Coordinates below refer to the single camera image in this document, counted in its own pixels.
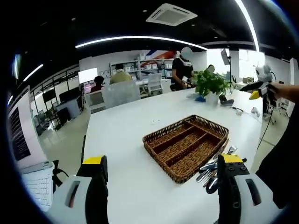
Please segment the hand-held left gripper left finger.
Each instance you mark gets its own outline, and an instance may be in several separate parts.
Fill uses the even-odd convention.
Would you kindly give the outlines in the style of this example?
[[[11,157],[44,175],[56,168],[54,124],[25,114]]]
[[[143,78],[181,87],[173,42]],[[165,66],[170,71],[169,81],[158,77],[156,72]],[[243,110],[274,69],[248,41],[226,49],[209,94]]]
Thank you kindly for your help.
[[[83,161],[53,195],[48,218],[53,224],[107,224],[107,157],[100,155]]]

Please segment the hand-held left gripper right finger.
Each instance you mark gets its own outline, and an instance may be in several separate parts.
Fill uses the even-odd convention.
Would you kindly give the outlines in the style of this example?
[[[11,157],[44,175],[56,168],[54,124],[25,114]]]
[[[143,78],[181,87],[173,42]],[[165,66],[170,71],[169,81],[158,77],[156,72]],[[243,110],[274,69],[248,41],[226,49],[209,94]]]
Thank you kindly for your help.
[[[218,156],[218,224],[271,224],[282,213],[272,190],[237,155]]]

